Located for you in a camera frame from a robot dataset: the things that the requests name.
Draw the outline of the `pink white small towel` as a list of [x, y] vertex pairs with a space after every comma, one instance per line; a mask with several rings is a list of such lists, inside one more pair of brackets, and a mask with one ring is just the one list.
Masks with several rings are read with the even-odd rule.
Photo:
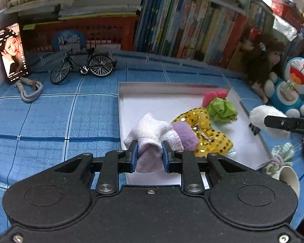
[[144, 115], [132, 128], [124, 140], [129, 147], [138, 142], [138, 161], [135, 171], [153, 173], [164, 169], [162, 162], [162, 142], [167, 141], [172, 150], [183, 150], [183, 144], [171, 123], [154, 118], [151, 113]]

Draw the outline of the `stack of flat books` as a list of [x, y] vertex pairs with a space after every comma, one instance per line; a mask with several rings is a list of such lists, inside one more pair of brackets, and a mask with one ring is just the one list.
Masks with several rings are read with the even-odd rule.
[[34, 16], [40, 18], [60, 19], [77, 16], [96, 15], [127, 15], [135, 14], [142, 8], [142, 0], [34, 0], [11, 8], [6, 8], [6, 14], [17, 13], [21, 17]]

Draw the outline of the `white shallow cardboard tray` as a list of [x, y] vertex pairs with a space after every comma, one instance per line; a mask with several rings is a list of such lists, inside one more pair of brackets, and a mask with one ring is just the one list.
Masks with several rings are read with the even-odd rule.
[[[121, 82], [118, 87], [120, 138], [125, 140], [139, 120], [151, 113], [160, 121], [181, 121], [189, 110], [197, 110], [206, 92], [218, 91], [219, 86], [168, 82]], [[212, 121], [212, 128], [221, 131], [233, 143], [227, 157], [251, 169], [262, 168], [271, 159], [271, 152], [260, 134], [249, 128], [249, 112], [238, 94], [229, 86], [227, 100], [238, 112], [237, 119], [224, 124]]]

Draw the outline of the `smartphone with lit screen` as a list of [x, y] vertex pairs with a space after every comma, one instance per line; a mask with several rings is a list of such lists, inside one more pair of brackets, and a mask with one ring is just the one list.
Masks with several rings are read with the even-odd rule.
[[29, 75], [18, 23], [0, 29], [0, 55], [10, 84]]

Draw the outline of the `green checkered scrunchie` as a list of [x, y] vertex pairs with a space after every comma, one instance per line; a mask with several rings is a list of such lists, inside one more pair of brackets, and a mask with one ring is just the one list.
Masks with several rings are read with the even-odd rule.
[[283, 166], [292, 167], [292, 161], [294, 159], [295, 150], [294, 146], [288, 142], [281, 145], [276, 145], [273, 147], [272, 159], [265, 165], [265, 174], [273, 176], [276, 174]]

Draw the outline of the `miniature black bicycle model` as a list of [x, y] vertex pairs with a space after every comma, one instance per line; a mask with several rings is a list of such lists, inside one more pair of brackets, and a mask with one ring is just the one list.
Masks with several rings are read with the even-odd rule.
[[[85, 64], [80, 64], [72, 59], [78, 55], [86, 55]], [[113, 60], [108, 53], [98, 53], [94, 48], [87, 49], [85, 52], [75, 52], [71, 49], [64, 54], [61, 65], [55, 67], [51, 72], [50, 81], [52, 84], [60, 84], [75, 66], [83, 76], [91, 73], [96, 77], [106, 77], [112, 73], [116, 64], [117, 61]]]

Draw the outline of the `brown haired monkey doll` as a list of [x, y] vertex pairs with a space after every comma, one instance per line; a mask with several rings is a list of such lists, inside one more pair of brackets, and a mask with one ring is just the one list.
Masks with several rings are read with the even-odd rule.
[[282, 76], [281, 58], [284, 51], [285, 45], [282, 41], [270, 33], [262, 33], [255, 38], [253, 49], [242, 56], [241, 64], [247, 82], [264, 104], [268, 102], [264, 86], [269, 80], [269, 74], [274, 72], [277, 76]]

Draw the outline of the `white paper cup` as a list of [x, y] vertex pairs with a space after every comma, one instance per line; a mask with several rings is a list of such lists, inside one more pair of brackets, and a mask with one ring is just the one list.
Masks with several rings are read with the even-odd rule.
[[292, 167], [282, 166], [275, 174], [272, 175], [272, 178], [285, 182], [290, 186], [290, 188], [292, 188], [297, 197], [300, 197], [300, 181]]

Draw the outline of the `blue Doraemon plush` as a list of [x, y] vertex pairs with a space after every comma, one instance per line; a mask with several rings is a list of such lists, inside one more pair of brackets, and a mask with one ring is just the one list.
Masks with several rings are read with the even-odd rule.
[[290, 59], [283, 67], [282, 78], [271, 72], [264, 92], [273, 106], [286, 116], [304, 118], [304, 58]]

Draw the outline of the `purple plush monster toy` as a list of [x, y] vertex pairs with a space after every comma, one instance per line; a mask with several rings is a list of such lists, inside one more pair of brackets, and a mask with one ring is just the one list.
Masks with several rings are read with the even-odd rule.
[[197, 145], [199, 144], [199, 140], [193, 132], [191, 126], [186, 122], [179, 121], [172, 123], [172, 127], [180, 137], [184, 149], [192, 152], [195, 151]]

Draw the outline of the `row of upright books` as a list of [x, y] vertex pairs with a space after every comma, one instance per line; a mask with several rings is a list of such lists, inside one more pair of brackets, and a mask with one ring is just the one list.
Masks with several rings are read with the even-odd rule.
[[142, 0], [133, 49], [227, 67], [240, 42], [270, 33], [262, 0]]

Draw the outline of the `blue checkered tablecloth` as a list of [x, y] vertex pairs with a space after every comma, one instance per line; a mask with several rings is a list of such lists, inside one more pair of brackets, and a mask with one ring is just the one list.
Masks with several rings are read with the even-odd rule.
[[0, 86], [0, 234], [9, 227], [2, 197], [13, 183], [81, 152], [104, 156], [119, 148], [118, 85], [121, 82], [179, 82], [231, 86], [248, 110], [260, 98], [242, 74], [193, 60], [114, 51], [116, 68], [97, 78], [72, 72], [61, 84], [50, 73], [62, 53], [28, 56], [31, 78], [43, 84], [38, 99], [25, 103], [18, 89]]

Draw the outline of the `red plastic crate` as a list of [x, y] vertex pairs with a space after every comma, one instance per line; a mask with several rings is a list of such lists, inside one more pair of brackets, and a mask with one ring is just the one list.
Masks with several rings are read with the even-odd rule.
[[90, 49], [101, 45], [131, 51], [138, 16], [104, 15], [28, 24], [21, 27], [27, 52]]

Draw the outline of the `gold sequin bow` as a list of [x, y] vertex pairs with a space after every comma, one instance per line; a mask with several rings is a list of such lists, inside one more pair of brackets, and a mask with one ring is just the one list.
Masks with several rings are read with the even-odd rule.
[[179, 121], [189, 124], [199, 140], [193, 151], [195, 157], [207, 157], [212, 152], [225, 156], [232, 151], [233, 142], [220, 130], [213, 128], [206, 108], [198, 107], [186, 111], [172, 123]]

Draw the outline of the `black binder clip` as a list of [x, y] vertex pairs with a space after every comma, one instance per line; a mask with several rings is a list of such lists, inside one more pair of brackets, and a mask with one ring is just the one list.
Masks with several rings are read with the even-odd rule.
[[249, 123], [249, 128], [252, 131], [253, 135], [257, 135], [260, 133], [260, 129], [258, 127], [256, 127], [255, 125], [253, 125], [252, 123]]

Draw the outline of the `green and pink scrunchie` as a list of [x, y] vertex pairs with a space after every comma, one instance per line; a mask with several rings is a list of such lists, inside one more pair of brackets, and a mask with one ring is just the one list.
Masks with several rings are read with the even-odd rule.
[[219, 124], [233, 122], [238, 119], [238, 112], [234, 105], [227, 99], [225, 90], [208, 91], [205, 93], [202, 106], [208, 114]]

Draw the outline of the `white fluffy pom pom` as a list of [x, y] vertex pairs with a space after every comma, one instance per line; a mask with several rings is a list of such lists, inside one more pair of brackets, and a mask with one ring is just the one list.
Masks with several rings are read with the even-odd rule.
[[294, 128], [296, 117], [288, 117], [275, 107], [260, 105], [250, 111], [250, 123], [256, 129], [265, 131], [276, 139], [286, 139], [290, 136], [290, 128]]

